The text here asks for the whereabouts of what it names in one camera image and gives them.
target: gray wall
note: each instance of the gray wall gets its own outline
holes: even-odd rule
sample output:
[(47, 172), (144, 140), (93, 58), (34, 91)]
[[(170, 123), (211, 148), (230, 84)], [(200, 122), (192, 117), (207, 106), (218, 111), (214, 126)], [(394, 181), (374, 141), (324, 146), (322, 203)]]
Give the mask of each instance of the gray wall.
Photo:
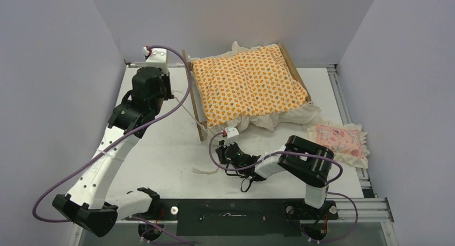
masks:
[(375, 0), (339, 74), (400, 245), (454, 245), (455, 0)]
[(66, 245), (32, 205), (93, 155), (124, 64), (92, 0), (0, 0), (0, 23), (0, 245)]
[(127, 61), (160, 44), (191, 56), (283, 42), (297, 66), (338, 63), (374, 0), (93, 0)]

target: small pillow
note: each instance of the small pillow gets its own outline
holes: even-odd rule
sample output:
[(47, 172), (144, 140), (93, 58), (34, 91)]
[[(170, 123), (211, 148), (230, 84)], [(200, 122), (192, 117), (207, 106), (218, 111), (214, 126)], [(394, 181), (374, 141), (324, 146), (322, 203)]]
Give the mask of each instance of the small pillow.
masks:
[(337, 125), (328, 120), (322, 120), (307, 129), (308, 138), (335, 153), (334, 160), (345, 162), (354, 167), (368, 168), (366, 156), (366, 132), (362, 125)]

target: white table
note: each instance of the white table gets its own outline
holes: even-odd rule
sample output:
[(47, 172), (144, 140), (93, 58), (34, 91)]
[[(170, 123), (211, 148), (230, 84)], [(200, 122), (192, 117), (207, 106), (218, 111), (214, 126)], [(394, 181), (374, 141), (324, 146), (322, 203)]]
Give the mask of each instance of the white table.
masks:
[[(320, 117), (341, 123), (332, 86), (325, 68), (297, 68), (307, 86), (313, 102), (322, 109)], [(137, 68), (127, 68), (117, 103), (131, 89), (131, 78)], [(185, 92), (187, 79), (184, 68), (171, 68), (171, 87)], [(175, 93), (181, 99), (182, 94)], [(176, 100), (164, 102), (161, 114), (177, 104)], [(192, 109), (190, 98), (184, 104)], [(301, 125), (279, 124), (275, 131), (250, 125), (240, 133), (239, 145), (247, 154), (261, 155), (284, 145), (291, 135), (306, 138)], [(354, 167), (342, 164), (343, 175), (333, 182), (329, 191), (343, 193), (352, 198), (363, 198), (362, 189)], [(305, 184), (288, 172), (271, 176), (264, 182), (253, 183), (247, 193), (240, 191), (241, 179), (226, 176), (223, 170), (213, 175), (192, 172), (216, 169), (208, 155), (208, 142), (199, 141), (195, 121), (183, 108), (150, 126), (143, 138), (127, 156), (112, 182), (108, 197), (122, 195), (139, 187), (149, 187), (162, 198), (187, 199), (251, 199), (251, 198), (304, 198)], [(333, 166), (329, 178), (338, 173)]]

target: yellow floral pillow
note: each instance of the yellow floral pillow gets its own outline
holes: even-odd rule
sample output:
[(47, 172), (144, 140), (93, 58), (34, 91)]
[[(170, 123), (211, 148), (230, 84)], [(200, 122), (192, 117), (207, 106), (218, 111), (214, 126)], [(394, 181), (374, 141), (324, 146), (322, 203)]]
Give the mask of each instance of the yellow floral pillow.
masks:
[(293, 110), (304, 105), (307, 97), (278, 46), (197, 60), (193, 73), (208, 126)]

